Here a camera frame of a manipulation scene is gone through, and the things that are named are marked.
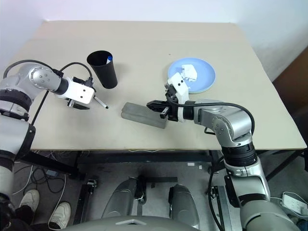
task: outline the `beige tabletop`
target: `beige tabletop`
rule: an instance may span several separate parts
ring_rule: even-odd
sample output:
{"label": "beige tabletop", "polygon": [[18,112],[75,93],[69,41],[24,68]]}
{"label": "beige tabletop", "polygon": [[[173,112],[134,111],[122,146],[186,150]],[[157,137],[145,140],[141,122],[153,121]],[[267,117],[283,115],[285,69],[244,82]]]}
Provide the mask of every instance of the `beige tabletop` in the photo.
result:
{"label": "beige tabletop", "polygon": [[[87,64],[87,56],[97,50],[109,51],[114,57],[116,88],[104,89],[94,74],[97,96],[109,109],[96,101],[90,103],[90,110],[72,109],[67,101],[49,94],[35,124],[32,149],[221,149],[215,136],[204,134],[204,127],[192,121],[168,121],[160,129],[121,117],[126,102],[146,105],[165,100],[168,67],[184,57],[206,60],[216,72],[214,85],[190,99],[216,99],[246,107],[256,120],[256,149],[306,147],[256,54],[234,24],[45,22],[12,62],[37,59],[61,68],[70,62]],[[88,77],[81,66],[72,66],[65,74]],[[43,94],[31,107],[32,117]]]}

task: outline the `gray block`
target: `gray block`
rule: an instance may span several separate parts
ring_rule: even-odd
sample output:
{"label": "gray block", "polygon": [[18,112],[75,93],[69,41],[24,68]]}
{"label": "gray block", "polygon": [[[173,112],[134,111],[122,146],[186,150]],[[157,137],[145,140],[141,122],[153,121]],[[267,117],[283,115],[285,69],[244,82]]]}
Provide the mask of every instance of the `gray block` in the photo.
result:
{"label": "gray block", "polygon": [[146,106],[134,103],[127,102],[122,108],[121,116],[124,119],[132,120],[142,124],[147,124],[157,128],[166,127],[167,118],[161,119],[159,116],[159,112],[153,112]]}

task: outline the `sneaker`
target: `sneaker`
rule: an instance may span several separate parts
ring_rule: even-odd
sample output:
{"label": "sneaker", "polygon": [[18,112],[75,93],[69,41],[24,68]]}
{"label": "sneaker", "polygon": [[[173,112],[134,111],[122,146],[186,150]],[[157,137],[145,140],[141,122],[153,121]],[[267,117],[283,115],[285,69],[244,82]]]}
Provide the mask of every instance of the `sneaker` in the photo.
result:
{"label": "sneaker", "polygon": [[64,229],[71,217],[71,205],[68,202],[62,202],[58,205],[50,222],[56,223],[60,229]]}
{"label": "sneaker", "polygon": [[31,189],[27,191],[20,202],[19,207],[27,205],[33,212],[36,211],[39,205],[39,192],[36,189]]}

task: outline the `blue plate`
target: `blue plate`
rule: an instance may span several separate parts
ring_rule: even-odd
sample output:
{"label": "blue plate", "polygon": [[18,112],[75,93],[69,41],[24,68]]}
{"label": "blue plate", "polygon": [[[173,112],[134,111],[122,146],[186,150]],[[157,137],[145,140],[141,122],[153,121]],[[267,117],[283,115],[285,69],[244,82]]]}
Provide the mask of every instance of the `blue plate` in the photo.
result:
{"label": "blue plate", "polygon": [[198,73],[198,78],[195,82],[184,80],[189,87],[189,93],[200,93],[209,89],[215,82],[214,68],[206,61],[197,58],[183,58],[175,61],[168,70],[168,78],[171,78],[175,73],[182,72],[182,65],[192,64]]}

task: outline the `black cup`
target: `black cup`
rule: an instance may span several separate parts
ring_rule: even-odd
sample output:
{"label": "black cup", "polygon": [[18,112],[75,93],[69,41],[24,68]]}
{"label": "black cup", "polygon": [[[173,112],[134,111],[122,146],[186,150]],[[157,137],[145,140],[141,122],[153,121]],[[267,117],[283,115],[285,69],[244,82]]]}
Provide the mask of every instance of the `black cup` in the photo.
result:
{"label": "black cup", "polygon": [[[112,57],[112,60],[107,64],[109,56]],[[117,85],[113,56],[110,52],[95,51],[89,54],[87,62],[93,68],[104,88],[111,89]]]}

